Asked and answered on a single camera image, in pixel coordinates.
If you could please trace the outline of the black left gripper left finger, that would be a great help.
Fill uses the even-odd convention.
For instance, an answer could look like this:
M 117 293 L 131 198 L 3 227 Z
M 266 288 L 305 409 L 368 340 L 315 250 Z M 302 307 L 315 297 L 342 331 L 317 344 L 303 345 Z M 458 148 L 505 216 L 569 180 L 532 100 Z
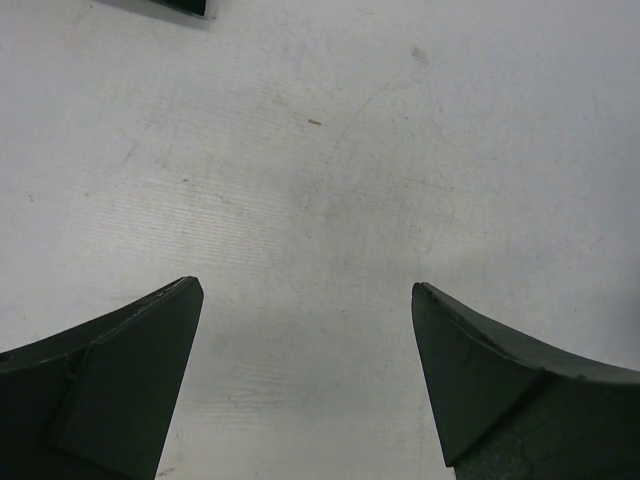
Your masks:
M 2 478 L 155 478 L 202 305 L 182 277 L 2 353 Z

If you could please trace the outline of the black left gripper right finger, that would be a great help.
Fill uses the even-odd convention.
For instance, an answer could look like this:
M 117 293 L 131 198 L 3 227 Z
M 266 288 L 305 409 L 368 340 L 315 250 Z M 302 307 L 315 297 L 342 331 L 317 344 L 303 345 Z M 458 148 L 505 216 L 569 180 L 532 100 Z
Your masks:
M 639 374 L 546 344 L 427 283 L 412 320 L 445 464 L 459 479 L 635 479 Z

